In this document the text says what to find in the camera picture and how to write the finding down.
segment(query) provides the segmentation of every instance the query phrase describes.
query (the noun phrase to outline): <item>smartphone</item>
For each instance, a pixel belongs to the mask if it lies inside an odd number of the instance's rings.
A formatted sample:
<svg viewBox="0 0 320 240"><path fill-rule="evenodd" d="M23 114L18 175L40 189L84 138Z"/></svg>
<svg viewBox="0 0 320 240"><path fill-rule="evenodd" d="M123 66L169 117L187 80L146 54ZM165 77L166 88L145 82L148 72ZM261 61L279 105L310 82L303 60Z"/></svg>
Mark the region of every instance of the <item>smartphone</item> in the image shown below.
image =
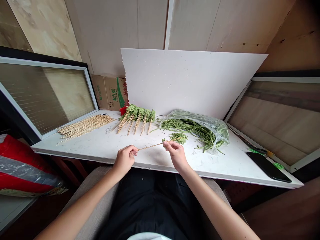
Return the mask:
<svg viewBox="0 0 320 240"><path fill-rule="evenodd" d="M286 175L283 174L275 165L269 162L264 156L259 153L247 152L247 155L272 179L282 182L292 182Z"/></svg>

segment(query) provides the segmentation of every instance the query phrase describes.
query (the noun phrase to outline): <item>bamboo skewer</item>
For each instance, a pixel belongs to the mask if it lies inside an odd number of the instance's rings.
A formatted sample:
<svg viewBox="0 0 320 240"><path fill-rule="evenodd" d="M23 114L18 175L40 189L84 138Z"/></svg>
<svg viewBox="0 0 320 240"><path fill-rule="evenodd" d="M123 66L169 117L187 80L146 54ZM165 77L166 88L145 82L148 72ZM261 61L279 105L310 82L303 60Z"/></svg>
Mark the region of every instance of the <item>bamboo skewer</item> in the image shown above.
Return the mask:
<svg viewBox="0 0 320 240"><path fill-rule="evenodd" d="M64 135L63 137L61 137L61 138L72 137L72 136L74 136L74 135L78 135L79 133L81 133L81 132L83 132L83 131L86 131L87 129L92 129L92 128L96 129L96 128L99 128L99 127L101 127L101 126L103 126L103 125L105 125L105 124L107 124L107 123L110 123L110 122L112 122L112 121L111 121L111 120L108 120L108 121L98 122L98 123L95 123L94 125L91 125L91 126L88 126L88 127L85 127L85 128L80 128L80 129L78 129L78 130L76 130L76 131L74 131L74 132L71 132L71 133L67 133L67 134L65 134L65 135Z"/></svg>
<svg viewBox="0 0 320 240"><path fill-rule="evenodd" d="M130 129L131 129L131 127L132 127L133 121L134 121L134 119L133 119L132 122L131 122L131 125L130 125L130 127L129 127L127 136L129 136L129 134L130 134Z"/></svg>
<svg viewBox="0 0 320 240"><path fill-rule="evenodd" d="M108 123L110 120L111 119L109 119L109 118L100 119L99 121L94 121L94 122L90 123L89 125L86 124L84 126L80 126L80 127L76 128L76 129L61 131L60 133L63 134L64 136L67 136L67 135L69 135L69 133L75 133L75 132L77 132L77 131L79 131L81 129L86 129L88 127L91 127L91 126L94 126L94 125L98 125L100 123L105 123L105 122Z"/></svg>
<svg viewBox="0 0 320 240"><path fill-rule="evenodd" d="M83 120L83 121L81 121L81 122L88 121L88 120L90 120L90 119L95 118L96 116L93 116L93 117L87 118L87 119L85 119L85 120ZM56 129L66 128L66 127L69 127L69 126L71 126L71 125L75 125L75 124L78 124L78 123L81 123L81 122L77 122L77 123L72 123L72 124L69 124L69 125L61 126L61 127L56 128Z"/></svg>
<svg viewBox="0 0 320 240"><path fill-rule="evenodd" d="M93 130L95 130L95 129L103 126L103 125L105 125L105 123L101 123L101 124L98 125L98 126L92 126L91 128L85 129L85 130L83 130L83 131L81 131L81 132L78 132L78 133L72 135L72 136L69 136L68 138L66 138L65 140L63 140L63 141L61 141L61 142L64 142L64 141L69 140L69 139L74 138L74 137L79 137L79 136L81 136L81 135L83 135L83 134L85 134L85 133L91 132L91 131L93 131Z"/></svg>
<svg viewBox="0 0 320 240"><path fill-rule="evenodd" d="M58 132L61 133L61 134L66 134L66 133L74 131L76 129L84 128L84 127L90 126L92 124L95 124L97 122L101 122L101 121L109 120L109 119L111 119L111 118L100 117L99 119L94 119L94 120L92 120L90 122L86 122L84 124L77 124L76 126L70 126L70 127L67 127L67 128L60 129L60 130L58 130Z"/></svg>
<svg viewBox="0 0 320 240"><path fill-rule="evenodd" d="M149 131L150 131L150 127L151 127L151 124L152 124L152 117L151 117L151 121L150 121L150 124L149 124L149 128L148 128L148 132L147 132L147 135L149 134Z"/></svg>
<svg viewBox="0 0 320 240"><path fill-rule="evenodd" d="M144 120L143 120L143 125L142 125L142 130L141 130L141 133L140 133L140 137L144 131L144 126L146 125L146 120L147 120L147 115L144 116Z"/></svg>
<svg viewBox="0 0 320 240"><path fill-rule="evenodd" d="M119 122L114 126L114 128L110 131L110 133L112 133L112 131L115 130L116 127L117 127L120 123L121 123L121 122L119 121Z"/></svg>
<svg viewBox="0 0 320 240"><path fill-rule="evenodd" d="M128 114L129 114L129 112L126 113L126 115L125 115L124 118L122 119L119 127L121 127L122 124L123 124L123 122L127 119Z"/></svg>
<svg viewBox="0 0 320 240"><path fill-rule="evenodd" d="M127 121L129 121L130 118L127 118L124 122L123 122L123 120L124 120L125 118L123 118L122 123L119 125L117 134L121 131L122 127L126 124Z"/></svg>
<svg viewBox="0 0 320 240"><path fill-rule="evenodd" d="M67 134L68 132L72 132L74 130L79 130L79 129L82 129L82 128L86 128L88 126L92 126L92 125L95 125L95 124L98 124L100 122L105 122L105 121L108 121L109 118L101 118L101 119L98 119L98 120L94 120L92 122L87 122L86 124L84 125L78 125L78 126L75 126L75 127L72 127L72 128L69 128L69 129L66 129L66 130L60 130L59 132L61 134Z"/></svg>
<svg viewBox="0 0 320 240"><path fill-rule="evenodd" d="M175 141L175 140L178 140L178 139L180 139L180 138L182 138L182 137L179 137L179 138L176 138L176 139L172 139L172 140L169 140L169 141L167 141L167 142ZM153 145L153 146L150 146L150 147L158 146L158 145L160 145L160 144L163 144L163 142L162 142L162 143L159 143L159 144L156 144L156 145ZM137 151L140 151L140 150L146 149L146 148L149 148L149 147L140 148L140 149L138 149Z"/></svg>
<svg viewBox="0 0 320 240"><path fill-rule="evenodd" d="M136 135L137 128L140 125L140 118L141 118L141 113L138 116L138 119L137 119L137 122L136 122L136 126L134 127L134 134L133 135Z"/></svg>
<svg viewBox="0 0 320 240"><path fill-rule="evenodd" d="M134 115L132 114L132 115L130 116L130 118L129 118L129 121L128 121L127 125L124 127L124 129L127 128L127 126L130 124L130 122L131 122L133 119L134 119Z"/></svg>
<svg viewBox="0 0 320 240"><path fill-rule="evenodd" d="M63 135L61 138L64 139L57 144L69 140L74 137L79 137L85 133L91 132L94 129L102 127L108 123L115 121L116 119L111 118L108 115L96 115L80 122L69 124L58 129L58 132Z"/></svg>

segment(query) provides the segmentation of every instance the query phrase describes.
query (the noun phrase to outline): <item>plastic bag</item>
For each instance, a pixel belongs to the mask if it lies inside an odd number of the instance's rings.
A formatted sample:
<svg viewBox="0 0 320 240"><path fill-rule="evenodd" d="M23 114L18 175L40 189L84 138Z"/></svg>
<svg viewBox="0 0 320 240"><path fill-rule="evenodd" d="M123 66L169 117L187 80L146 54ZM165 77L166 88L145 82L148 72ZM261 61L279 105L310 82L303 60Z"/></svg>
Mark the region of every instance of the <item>plastic bag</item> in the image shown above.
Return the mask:
<svg viewBox="0 0 320 240"><path fill-rule="evenodd" d="M8 134L0 135L0 195L37 197L67 190L39 154Z"/></svg>
<svg viewBox="0 0 320 240"><path fill-rule="evenodd" d="M227 125L224 121L218 118L213 118L202 114L196 114L193 112L185 111L182 109L177 109L172 111L160 120L159 128L161 128L161 124L168 119L189 119L211 130L213 134L216 136L216 139L214 141L212 150L209 150L210 153L215 152L217 142L223 141L224 144L229 143L229 133Z"/></svg>

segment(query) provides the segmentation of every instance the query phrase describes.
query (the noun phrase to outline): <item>hand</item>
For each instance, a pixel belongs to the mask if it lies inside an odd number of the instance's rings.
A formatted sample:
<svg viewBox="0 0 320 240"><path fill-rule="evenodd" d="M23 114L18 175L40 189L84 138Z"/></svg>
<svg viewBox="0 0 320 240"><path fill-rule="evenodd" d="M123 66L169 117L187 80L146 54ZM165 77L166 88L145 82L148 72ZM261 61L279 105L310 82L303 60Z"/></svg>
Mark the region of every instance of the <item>hand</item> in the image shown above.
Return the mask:
<svg viewBox="0 0 320 240"><path fill-rule="evenodd" d="M190 167L187 162L183 146L174 141L164 141L163 146L166 148L166 151L170 153L173 166L179 173Z"/></svg>
<svg viewBox="0 0 320 240"><path fill-rule="evenodd" d="M118 171L119 174L124 175L129 172L130 168L134 164L134 156L138 154L138 148L133 145L122 148L118 151L116 161L114 163L113 169Z"/></svg>

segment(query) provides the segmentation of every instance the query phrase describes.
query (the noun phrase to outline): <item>cardboard box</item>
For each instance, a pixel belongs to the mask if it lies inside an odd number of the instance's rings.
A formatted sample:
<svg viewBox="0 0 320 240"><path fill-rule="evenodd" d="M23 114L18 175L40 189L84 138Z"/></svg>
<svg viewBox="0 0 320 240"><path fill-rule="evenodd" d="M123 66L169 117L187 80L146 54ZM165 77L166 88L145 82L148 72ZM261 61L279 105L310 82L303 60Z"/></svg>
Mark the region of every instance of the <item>cardboard box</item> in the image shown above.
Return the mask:
<svg viewBox="0 0 320 240"><path fill-rule="evenodd" d="M129 106L125 78L92 75L92 83L100 109L120 111Z"/></svg>

